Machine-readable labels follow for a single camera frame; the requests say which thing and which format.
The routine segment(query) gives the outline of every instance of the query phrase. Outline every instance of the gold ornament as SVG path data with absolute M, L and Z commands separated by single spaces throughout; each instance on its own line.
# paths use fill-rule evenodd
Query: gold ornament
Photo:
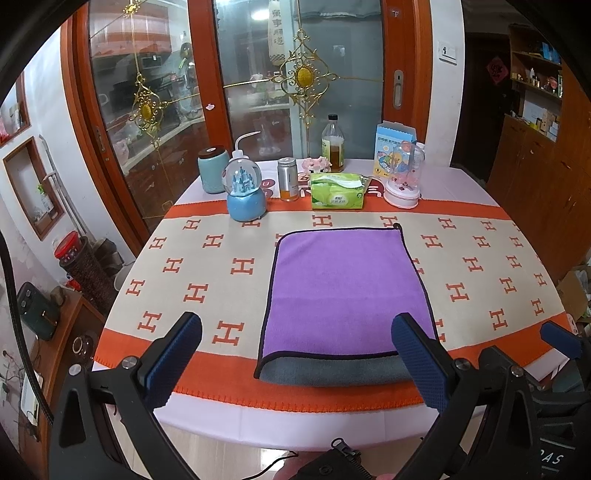
M 139 72 L 135 85 L 138 90 L 135 92 L 129 120 L 134 122 L 142 132 L 147 133 L 154 148 L 158 148 L 160 146 L 160 136 L 158 135 L 160 123 L 164 116 L 164 109 L 169 102 L 161 101 L 160 97 L 145 85 L 145 78 Z
M 329 70 L 329 66 L 308 46 L 310 37 L 300 27 L 294 37 L 295 49 L 280 67 L 280 73 L 273 76 L 272 82 L 278 83 L 294 105 L 301 108 L 300 118 L 306 129 L 314 115 L 311 109 L 328 90 L 330 82 L 339 76 Z M 293 62 L 294 68 L 288 70 L 287 64 Z
M 137 13 L 141 4 L 144 3 L 144 1 L 145 0 L 129 0 L 129 5 L 126 5 L 123 9 L 123 16 L 125 18 L 128 18 L 134 13 Z

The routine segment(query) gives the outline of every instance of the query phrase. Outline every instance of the orange border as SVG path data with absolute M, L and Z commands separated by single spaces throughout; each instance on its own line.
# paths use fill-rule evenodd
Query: orange border
M 311 212 L 311 197 L 302 197 L 297 202 L 283 202 L 278 198 L 267 199 L 267 211 L 269 212 Z M 329 215 L 335 210 L 314 210 L 319 215 Z M 362 210 L 337 210 L 338 212 L 412 212 L 412 213 L 436 213 L 474 218 L 491 218 L 496 220 L 511 220 L 509 215 L 501 207 L 494 205 L 480 205 L 477 203 L 453 202 L 450 200 L 421 200 L 412 210 L 404 210 L 390 205 L 383 198 L 366 196 L 363 200 Z M 227 214 L 225 200 L 212 202 L 184 203 L 174 205 L 168 210 L 164 218 L 186 218 L 191 216 L 210 216 Z
M 563 312 L 499 339 L 449 353 L 477 365 L 481 350 L 496 345 L 520 365 L 528 365 L 551 349 L 539 335 L 541 325 L 548 320 L 570 328 Z M 141 356 L 149 345 L 148 340 L 105 328 L 95 360 L 113 368 L 125 356 Z M 367 387 L 286 387 L 256 380 L 252 376 L 255 367 L 253 359 L 195 352 L 174 391 L 245 407 L 308 413 L 387 410 L 422 402 L 410 381 Z

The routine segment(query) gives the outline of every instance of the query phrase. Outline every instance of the teal canister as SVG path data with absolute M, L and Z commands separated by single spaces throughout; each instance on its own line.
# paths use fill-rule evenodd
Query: teal canister
M 224 192 L 222 173 L 230 163 L 230 155 L 223 147 L 204 148 L 197 159 L 203 190 L 207 193 Z

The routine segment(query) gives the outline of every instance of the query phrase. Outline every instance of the wooden cabinet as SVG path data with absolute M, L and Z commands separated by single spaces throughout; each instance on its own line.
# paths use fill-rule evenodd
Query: wooden cabinet
M 568 75 L 557 142 L 506 116 L 486 186 L 554 282 L 591 247 L 591 102 Z
M 505 198 L 509 193 L 508 178 L 511 178 L 515 171 L 518 158 L 521 153 L 521 144 L 525 135 L 525 129 L 528 128 L 523 122 L 520 122 L 510 116 L 505 116 L 499 147 L 496 151 L 495 163 L 492 167 L 491 176 L 486 183 L 488 193 L 497 201 L 504 204 Z
M 66 290 L 66 302 L 60 308 L 60 320 L 53 337 L 47 342 L 36 340 L 33 344 L 32 352 L 38 352 L 35 357 L 41 359 L 35 364 L 35 371 L 43 378 L 43 394 L 54 413 L 68 369 L 77 363 L 72 352 L 74 339 L 89 332 L 99 338 L 104 325 L 105 318 L 82 295 Z M 38 415 L 38 426 L 32 427 L 36 439 L 25 429 L 28 420 L 19 412 L 18 446 L 22 459 L 36 478 L 46 480 L 51 426 L 41 412 Z

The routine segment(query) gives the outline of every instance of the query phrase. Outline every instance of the glass door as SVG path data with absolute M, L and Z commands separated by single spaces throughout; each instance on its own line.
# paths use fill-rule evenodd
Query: glass door
M 382 118 L 380 0 L 214 0 L 232 137 L 253 160 L 318 157 L 330 113 L 347 158 L 373 158 Z
M 152 232 L 199 175 L 197 154 L 209 146 L 187 2 L 90 0 L 88 12 L 107 141 Z

